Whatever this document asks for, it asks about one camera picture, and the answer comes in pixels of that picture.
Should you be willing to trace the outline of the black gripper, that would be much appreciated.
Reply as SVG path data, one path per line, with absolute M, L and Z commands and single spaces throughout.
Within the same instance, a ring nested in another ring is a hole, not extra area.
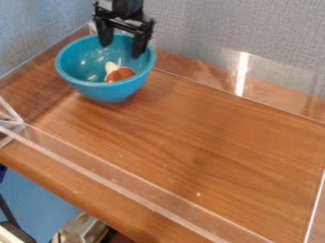
M 93 0 L 92 20 L 101 47 L 112 43 L 117 28 L 132 33 L 132 58 L 144 52 L 152 38 L 155 19 L 144 13 L 144 0 Z

